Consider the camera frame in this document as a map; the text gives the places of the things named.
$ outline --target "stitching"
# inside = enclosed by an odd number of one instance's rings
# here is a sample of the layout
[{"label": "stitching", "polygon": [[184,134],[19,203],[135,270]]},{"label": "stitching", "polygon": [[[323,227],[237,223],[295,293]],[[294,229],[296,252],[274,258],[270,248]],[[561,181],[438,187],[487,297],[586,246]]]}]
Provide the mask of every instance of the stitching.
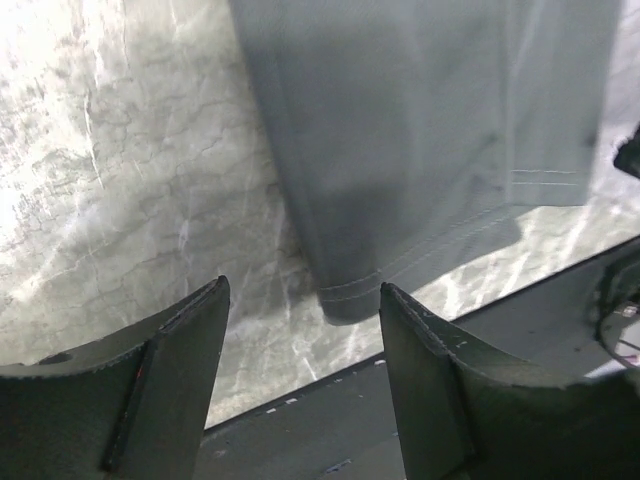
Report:
[{"label": "stitching", "polygon": [[559,173],[561,175],[576,175],[578,172],[564,172],[562,170],[511,170],[514,173]]},{"label": "stitching", "polygon": [[549,182],[513,182],[514,185],[554,185],[554,186],[567,186],[577,187],[577,183],[549,183]]},{"label": "stitching", "polygon": [[[469,223],[472,220],[475,220],[478,217],[481,217],[482,215],[485,215],[487,213],[491,213],[494,210],[497,210],[500,207],[494,207],[494,208],[490,208],[488,210],[483,210],[480,213],[474,215],[473,217],[467,218],[466,220],[460,221],[458,223],[454,223],[453,225],[449,225],[448,230],[452,229],[452,228],[458,228],[461,227],[462,225],[464,225],[465,223]],[[405,258],[407,255],[409,255],[413,250],[415,250],[418,247],[421,247],[422,245],[424,245],[427,242],[430,242],[431,240],[437,238],[439,235],[431,235],[430,237],[424,239],[423,241],[421,241],[420,243],[418,243],[417,245],[414,245],[413,247],[411,247],[410,249],[408,249],[406,252],[404,252],[402,255],[400,255],[399,257],[396,257],[394,260],[392,260],[390,263],[388,263],[387,265],[376,269],[376,271],[374,273],[371,273],[369,275],[367,275],[366,277],[362,277],[362,278],[358,278],[356,280],[352,280],[351,282],[347,282],[347,283],[342,283],[340,285],[334,285],[333,287],[322,287],[319,288],[320,291],[322,292],[330,292],[333,290],[337,290],[340,288],[344,288],[344,287],[350,287],[352,285],[357,285],[359,283],[364,282],[365,280],[368,280],[370,278],[375,277],[376,275],[380,274],[382,272],[382,270],[385,270],[389,267],[392,267],[393,265],[395,265],[396,263],[398,263],[400,260],[402,260],[403,258]]]},{"label": "stitching", "polygon": [[[425,253],[424,255],[422,255],[420,258],[418,258],[418,259],[416,259],[415,261],[411,262],[409,265],[407,265],[406,267],[404,267],[402,270],[399,270],[398,272],[396,272],[396,273],[394,273],[393,275],[391,275],[391,276],[389,277],[388,281],[393,280],[393,279],[394,279],[394,278],[396,278],[398,275],[401,275],[402,273],[406,272],[407,270],[409,270],[409,269],[413,268],[413,267],[414,267],[414,266],[416,266],[418,263],[421,263],[422,261],[424,261],[425,259],[427,259],[427,258],[428,258],[428,257],[430,257],[431,255],[433,255],[433,254],[434,254],[434,253],[436,253],[437,251],[439,251],[439,250],[441,250],[441,249],[443,249],[443,248],[446,248],[446,247],[448,247],[448,246],[450,246],[450,245],[452,245],[452,244],[454,244],[454,243],[457,243],[457,242],[459,242],[459,241],[461,241],[461,240],[464,240],[465,238],[469,238],[471,235],[474,235],[474,234],[476,234],[476,233],[478,233],[478,232],[481,232],[482,230],[486,230],[487,228],[490,228],[490,227],[492,227],[492,226],[494,226],[494,225],[497,225],[498,223],[503,222],[504,220],[506,220],[506,219],[507,219],[507,218],[509,218],[509,217],[510,217],[510,215],[505,215],[504,217],[501,217],[501,218],[499,218],[499,219],[497,219],[497,220],[494,220],[494,221],[493,221],[493,222],[491,222],[491,223],[488,223],[487,225],[484,225],[484,226],[482,226],[482,227],[480,227],[480,228],[477,228],[477,229],[475,229],[475,230],[473,230],[473,231],[471,231],[471,232],[467,233],[466,235],[463,235],[462,237],[459,237],[459,238],[453,239],[453,240],[451,240],[450,242],[447,242],[447,243],[445,243],[445,244],[443,244],[443,245],[440,245],[440,246],[439,246],[439,247],[437,247],[437,248],[434,248],[433,250],[431,250],[431,251],[429,251],[429,252]],[[395,263],[397,260],[400,260],[401,258],[402,258],[402,257],[398,257],[396,260],[394,260],[394,262],[393,262],[393,263]],[[327,300],[322,300],[322,303],[336,303],[336,302],[342,302],[342,301],[345,301],[345,300],[353,300],[353,299],[355,299],[355,298],[364,297],[365,295],[367,295],[367,294],[369,294],[369,293],[371,293],[371,292],[373,292],[373,291],[375,291],[375,290],[378,290],[379,288],[380,288],[380,286],[379,286],[379,285],[376,285],[375,287],[370,288],[370,289],[368,289],[368,290],[365,290],[364,292],[359,293],[359,294],[357,294],[357,295],[351,295],[351,296],[349,296],[349,297],[339,297],[339,298],[331,298],[331,299],[327,299]]]}]

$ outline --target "gray cloth bag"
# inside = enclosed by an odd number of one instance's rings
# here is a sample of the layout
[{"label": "gray cloth bag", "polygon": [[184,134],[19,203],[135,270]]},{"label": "gray cloth bag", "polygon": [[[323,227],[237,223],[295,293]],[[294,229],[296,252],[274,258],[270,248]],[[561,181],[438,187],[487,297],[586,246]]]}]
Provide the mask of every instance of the gray cloth bag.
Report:
[{"label": "gray cloth bag", "polygon": [[586,201],[618,1],[230,3],[330,321]]}]

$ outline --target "marble surface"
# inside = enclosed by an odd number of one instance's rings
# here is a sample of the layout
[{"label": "marble surface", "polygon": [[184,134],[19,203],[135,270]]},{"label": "marble surface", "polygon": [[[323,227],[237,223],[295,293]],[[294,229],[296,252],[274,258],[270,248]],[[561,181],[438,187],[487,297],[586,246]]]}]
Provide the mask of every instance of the marble surface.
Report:
[{"label": "marble surface", "polygon": [[[324,321],[225,0],[3,6],[0,364],[100,338],[222,273],[233,301],[208,425],[381,350],[376,318]],[[419,300],[455,318],[640,234],[640,186],[611,166],[640,120],[639,39],[628,0],[589,203],[514,211],[519,242]]]}]

